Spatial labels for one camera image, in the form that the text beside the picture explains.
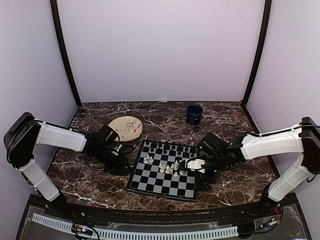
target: blue mug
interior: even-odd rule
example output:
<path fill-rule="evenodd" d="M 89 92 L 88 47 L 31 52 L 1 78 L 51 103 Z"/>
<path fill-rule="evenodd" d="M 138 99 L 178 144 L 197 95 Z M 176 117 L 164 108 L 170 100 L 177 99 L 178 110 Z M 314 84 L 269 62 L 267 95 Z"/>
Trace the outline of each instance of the blue mug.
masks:
<path fill-rule="evenodd" d="M 201 121 L 203 111 L 199 105 L 188 106 L 186 109 L 186 122 L 190 125 L 198 125 Z"/>

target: brown marble surface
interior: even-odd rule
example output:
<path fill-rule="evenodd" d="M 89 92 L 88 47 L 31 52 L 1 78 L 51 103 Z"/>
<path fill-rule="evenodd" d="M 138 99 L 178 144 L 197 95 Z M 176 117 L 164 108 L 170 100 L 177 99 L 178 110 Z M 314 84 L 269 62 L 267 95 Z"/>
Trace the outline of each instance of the brown marble surface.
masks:
<path fill-rule="evenodd" d="M 143 133 L 131 142 L 135 146 L 128 156 L 132 165 L 141 141 L 146 138 L 197 145 L 207 132 L 229 141 L 242 132 L 253 131 L 243 110 L 235 102 L 197 102 L 203 107 L 201 123 L 199 126 L 188 125 L 186 109 L 193 103 L 86 103 L 80 107 L 71 128 L 96 132 L 121 116 L 139 118 L 143 123 Z M 256 202 L 264 187 L 276 179 L 268 159 L 260 157 L 238 163 L 234 166 L 235 172 L 219 172 L 216 184 L 206 184 L 197 192 L 196 202 L 183 202 L 127 192 L 129 176 L 114 176 L 101 169 L 87 167 L 85 162 L 89 159 L 82 153 L 59 149 L 49 168 L 49 177 L 70 203 L 122 210 L 205 210 Z M 90 164 L 97 168 L 104 167 L 96 160 Z"/>

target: chessboard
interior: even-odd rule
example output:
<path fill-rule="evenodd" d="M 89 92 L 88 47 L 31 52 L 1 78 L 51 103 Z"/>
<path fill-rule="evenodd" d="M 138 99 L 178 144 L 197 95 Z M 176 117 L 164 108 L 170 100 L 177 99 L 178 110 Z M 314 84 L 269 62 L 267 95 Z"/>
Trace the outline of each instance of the chessboard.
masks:
<path fill-rule="evenodd" d="M 159 165 L 171 166 L 175 162 L 185 164 L 197 156 L 195 146 L 144 140 L 136 158 L 127 191 L 179 201 L 196 201 L 197 172 L 160 172 Z"/>

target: floral pattern plate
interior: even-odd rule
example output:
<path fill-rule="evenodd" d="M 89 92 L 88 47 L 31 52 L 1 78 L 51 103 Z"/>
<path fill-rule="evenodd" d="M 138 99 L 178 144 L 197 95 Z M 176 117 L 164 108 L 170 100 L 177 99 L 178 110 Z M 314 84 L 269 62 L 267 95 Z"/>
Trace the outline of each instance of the floral pattern plate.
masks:
<path fill-rule="evenodd" d="M 134 116 L 118 117 L 109 123 L 109 127 L 119 134 L 120 142 L 129 142 L 139 138 L 143 129 L 142 122 Z"/>

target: lavender wall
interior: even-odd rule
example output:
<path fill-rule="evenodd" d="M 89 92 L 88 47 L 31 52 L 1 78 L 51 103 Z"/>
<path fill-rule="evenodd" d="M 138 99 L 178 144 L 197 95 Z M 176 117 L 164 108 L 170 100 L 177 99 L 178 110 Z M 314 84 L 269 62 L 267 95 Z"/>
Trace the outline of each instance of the lavender wall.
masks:
<path fill-rule="evenodd" d="M 0 1 L 0 138 L 23 112 L 66 126 L 76 104 L 61 60 L 50 1 Z M 37 146 L 46 170 L 54 148 Z M 31 190 L 0 143 L 0 239 L 13 240 Z"/>
<path fill-rule="evenodd" d="M 263 132 L 310 116 L 320 124 L 320 1 L 276 0 L 248 109 Z M 281 173 L 296 156 L 277 155 Z M 313 239 L 320 239 L 320 179 L 296 190 Z"/>
<path fill-rule="evenodd" d="M 59 1 L 81 100 L 240 101 L 264 2 Z"/>

